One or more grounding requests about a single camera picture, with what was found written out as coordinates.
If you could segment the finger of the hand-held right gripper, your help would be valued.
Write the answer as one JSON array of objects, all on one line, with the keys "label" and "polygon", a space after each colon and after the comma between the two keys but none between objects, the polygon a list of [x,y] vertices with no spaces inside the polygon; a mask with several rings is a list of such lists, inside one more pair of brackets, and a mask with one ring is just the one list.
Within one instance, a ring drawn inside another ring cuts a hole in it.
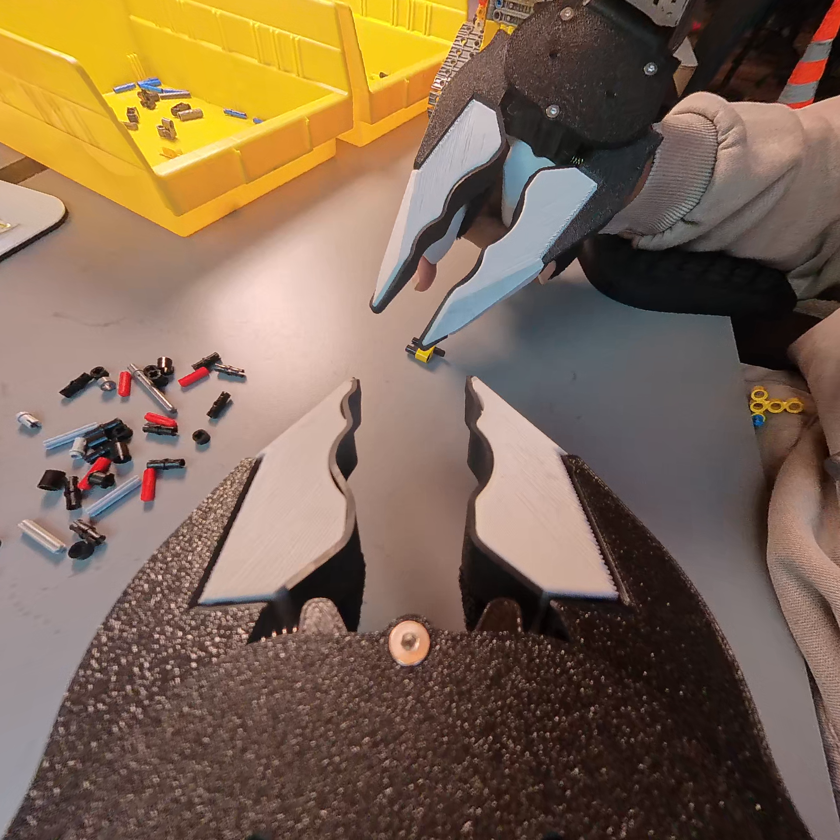
[{"label": "finger of the hand-held right gripper", "polygon": [[497,177],[505,137],[501,108],[471,100],[413,168],[377,277],[373,312],[389,305],[422,257],[436,264],[451,249],[470,203]]},{"label": "finger of the hand-held right gripper", "polygon": [[556,166],[511,139],[502,169],[501,215],[507,232],[485,248],[474,269],[447,294],[421,336],[427,349],[529,284],[555,241],[595,194],[593,176]]}]

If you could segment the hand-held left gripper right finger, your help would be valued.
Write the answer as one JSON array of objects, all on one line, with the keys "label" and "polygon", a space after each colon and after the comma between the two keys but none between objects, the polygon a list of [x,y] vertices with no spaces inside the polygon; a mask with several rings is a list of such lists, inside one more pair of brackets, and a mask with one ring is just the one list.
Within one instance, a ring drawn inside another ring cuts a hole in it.
[{"label": "hand-held left gripper right finger", "polygon": [[623,599],[573,459],[478,377],[465,384],[467,507],[459,585],[468,629],[491,602],[518,606],[524,628],[562,634],[559,604]]}]

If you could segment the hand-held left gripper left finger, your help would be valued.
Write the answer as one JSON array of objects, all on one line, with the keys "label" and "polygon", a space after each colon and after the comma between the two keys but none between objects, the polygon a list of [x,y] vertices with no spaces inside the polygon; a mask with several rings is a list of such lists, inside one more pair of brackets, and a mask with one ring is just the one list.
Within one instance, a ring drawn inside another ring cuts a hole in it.
[{"label": "hand-held left gripper left finger", "polygon": [[269,605],[277,629],[325,598],[358,629],[364,556],[348,478],[361,383],[350,379],[268,444],[251,467],[197,589],[197,604]]}]

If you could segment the yellow plastic bin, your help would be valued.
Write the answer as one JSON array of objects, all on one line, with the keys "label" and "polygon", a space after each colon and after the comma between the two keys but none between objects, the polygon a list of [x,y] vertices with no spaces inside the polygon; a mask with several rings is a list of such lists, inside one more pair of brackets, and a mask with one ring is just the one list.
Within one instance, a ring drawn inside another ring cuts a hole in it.
[{"label": "yellow plastic bin", "polygon": [[[352,127],[335,3],[2,2],[2,142],[182,236],[327,160]],[[147,79],[261,117],[184,146],[106,101]]]},{"label": "yellow plastic bin", "polygon": [[467,20],[467,1],[335,2],[350,77],[353,127],[364,146],[427,109],[434,78]]}]

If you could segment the yellow building block assembly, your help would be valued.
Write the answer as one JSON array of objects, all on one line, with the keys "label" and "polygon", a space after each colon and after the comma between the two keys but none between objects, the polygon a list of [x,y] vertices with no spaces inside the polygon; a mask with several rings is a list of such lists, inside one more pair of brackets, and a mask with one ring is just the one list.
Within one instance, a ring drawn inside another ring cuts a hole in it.
[{"label": "yellow building block assembly", "polygon": [[749,410],[752,426],[762,428],[767,423],[769,415],[801,414],[805,410],[805,405],[797,397],[773,397],[764,387],[757,386],[751,390],[749,395]]}]

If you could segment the blue grey pieces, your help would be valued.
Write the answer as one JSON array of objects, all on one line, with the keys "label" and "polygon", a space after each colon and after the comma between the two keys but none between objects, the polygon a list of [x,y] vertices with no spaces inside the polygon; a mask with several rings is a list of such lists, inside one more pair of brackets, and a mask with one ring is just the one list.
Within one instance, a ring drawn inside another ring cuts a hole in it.
[{"label": "blue grey pieces", "polygon": [[215,106],[189,90],[167,87],[151,78],[114,87],[106,93],[106,101],[129,131],[181,146],[218,140],[240,123],[264,122],[247,111]]}]

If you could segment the person's right forearm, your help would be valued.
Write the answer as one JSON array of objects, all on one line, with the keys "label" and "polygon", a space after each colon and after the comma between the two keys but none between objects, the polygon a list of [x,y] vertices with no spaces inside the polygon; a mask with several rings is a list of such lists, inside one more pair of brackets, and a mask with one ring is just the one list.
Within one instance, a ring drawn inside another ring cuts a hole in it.
[{"label": "person's right forearm", "polygon": [[755,259],[799,299],[838,300],[839,97],[794,110],[702,91],[655,128],[647,180],[604,234]]}]

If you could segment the grey desk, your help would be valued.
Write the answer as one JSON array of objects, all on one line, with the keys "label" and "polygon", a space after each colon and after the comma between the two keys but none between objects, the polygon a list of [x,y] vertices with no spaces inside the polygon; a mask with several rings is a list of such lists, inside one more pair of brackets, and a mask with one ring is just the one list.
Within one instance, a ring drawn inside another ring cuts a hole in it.
[{"label": "grey desk", "polygon": [[[405,614],[464,628],[459,563],[476,481],[467,466],[465,384],[477,375],[558,445],[582,457],[694,582],[737,655],[773,756],[814,837],[838,838],[809,679],[764,559],[763,470],[742,368],[724,318],[639,311],[603,297],[577,264],[529,286],[444,342],[434,364],[404,348],[472,267],[459,240],[437,283],[383,314],[369,300],[424,132],[414,120],[337,157],[189,238],[54,171],[26,185],[68,220],[2,263],[2,833],[32,779],[67,682],[142,562],[246,457],[352,376],[362,386],[350,485],[366,561],[361,629]],[[183,373],[213,351],[246,370],[168,395],[181,435],[141,435],[139,469],[184,457],[156,502],[124,500],[89,561],[42,550],[18,523],[67,535],[60,494],[37,489],[65,449],[43,441],[154,410],[92,387],[59,389],[102,365],[160,355]]]}]

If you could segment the yellow toy robot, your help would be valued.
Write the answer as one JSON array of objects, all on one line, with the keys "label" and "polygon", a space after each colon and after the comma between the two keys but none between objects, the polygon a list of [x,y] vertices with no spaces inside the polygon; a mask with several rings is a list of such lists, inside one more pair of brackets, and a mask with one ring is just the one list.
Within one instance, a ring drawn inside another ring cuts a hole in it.
[{"label": "yellow toy robot", "polygon": [[511,35],[528,17],[538,2],[535,1],[478,1],[473,17],[458,30],[453,45],[430,87],[427,115],[432,116],[440,95],[455,74],[467,61],[489,43],[498,32]]}]

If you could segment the pile of black red pieces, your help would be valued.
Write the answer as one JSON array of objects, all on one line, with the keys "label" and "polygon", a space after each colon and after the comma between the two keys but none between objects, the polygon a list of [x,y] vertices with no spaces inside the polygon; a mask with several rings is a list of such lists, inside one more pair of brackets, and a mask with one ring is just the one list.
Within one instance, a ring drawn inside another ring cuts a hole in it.
[{"label": "pile of black red pieces", "polygon": [[256,383],[217,353],[47,375],[2,373],[4,579],[144,560]]}]

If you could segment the orange traffic cone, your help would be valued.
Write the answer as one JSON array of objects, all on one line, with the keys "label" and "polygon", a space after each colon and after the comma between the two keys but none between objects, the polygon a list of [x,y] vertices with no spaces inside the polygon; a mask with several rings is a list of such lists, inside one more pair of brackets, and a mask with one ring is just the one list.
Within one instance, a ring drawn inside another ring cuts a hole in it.
[{"label": "orange traffic cone", "polygon": [[777,102],[790,109],[803,109],[815,100],[839,29],[839,1],[833,1],[797,62]]}]

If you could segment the person's torso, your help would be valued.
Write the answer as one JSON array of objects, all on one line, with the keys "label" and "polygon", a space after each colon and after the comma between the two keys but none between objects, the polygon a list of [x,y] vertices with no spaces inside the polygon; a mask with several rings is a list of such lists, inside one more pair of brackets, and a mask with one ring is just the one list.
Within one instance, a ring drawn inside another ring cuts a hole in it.
[{"label": "person's torso", "polygon": [[756,437],[770,486],[766,561],[811,674],[835,798],[839,776],[839,313],[789,349],[795,371],[756,374],[798,413],[771,414]]}]

